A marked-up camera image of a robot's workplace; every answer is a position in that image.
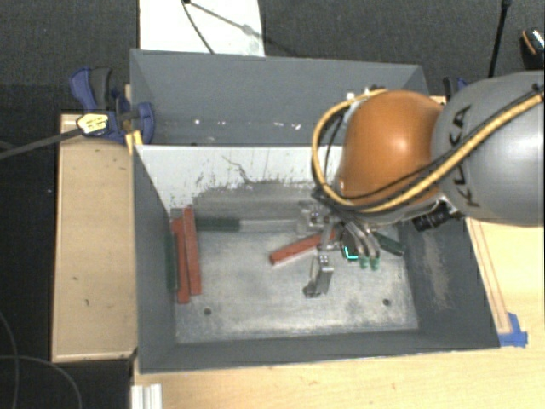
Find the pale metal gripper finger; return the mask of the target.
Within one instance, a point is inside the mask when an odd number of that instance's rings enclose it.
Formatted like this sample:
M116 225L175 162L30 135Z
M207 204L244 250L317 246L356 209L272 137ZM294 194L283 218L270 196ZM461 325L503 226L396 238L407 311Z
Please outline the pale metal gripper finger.
M318 255L318 292L327 294L335 271L327 254Z
M307 285L303 288L303 294L306 298L315 298L318 297L321 292L319 288L319 279L321 274L321 266L319 263L318 255L313 256L310 272L309 272L309 281Z

